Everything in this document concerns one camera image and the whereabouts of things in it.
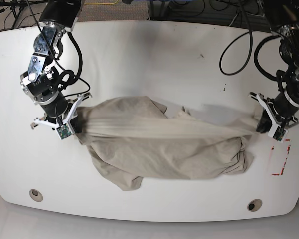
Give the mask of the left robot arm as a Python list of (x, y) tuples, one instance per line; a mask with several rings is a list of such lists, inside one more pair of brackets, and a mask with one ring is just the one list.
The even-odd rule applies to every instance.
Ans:
[[(277, 83), (279, 94), (274, 99), (253, 92), (249, 96), (263, 108), (256, 131), (283, 142), (288, 130), (299, 126), (299, 118), (295, 117), (299, 110), (299, 0), (260, 0), (258, 4), (272, 35), (256, 47), (254, 63), (263, 76)], [(274, 39), (280, 40), (279, 55), (288, 68), (277, 70), (273, 76), (261, 67), (258, 55)]]

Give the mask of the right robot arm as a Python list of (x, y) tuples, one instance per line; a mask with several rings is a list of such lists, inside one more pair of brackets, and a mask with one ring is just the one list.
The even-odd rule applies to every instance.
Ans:
[[(40, 19), (35, 20), (40, 34), (36, 37), (28, 70), (20, 77), (22, 90), (36, 105), (44, 110), (44, 116), (35, 118), (31, 128), (44, 125), (54, 130), (63, 140), (81, 132), (77, 108), (91, 97), (89, 90), (63, 95), (67, 87), (81, 78), (82, 52), (72, 31), (82, 11), (82, 0), (49, 0)], [(68, 35), (78, 54), (78, 71), (63, 69), (58, 63), (63, 53), (61, 39)]]

